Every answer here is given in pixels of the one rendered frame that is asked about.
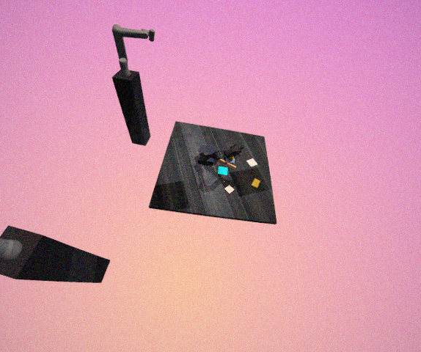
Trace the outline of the yellow flat bar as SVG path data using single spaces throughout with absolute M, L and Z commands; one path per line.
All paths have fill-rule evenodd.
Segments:
M 254 181 L 253 181 L 253 183 L 252 183 L 252 187 L 253 188 L 257 188 L 258 187 L 258 184 L 259 184 L 259 180 L 257 180 L 256 178 L 254 179 Z

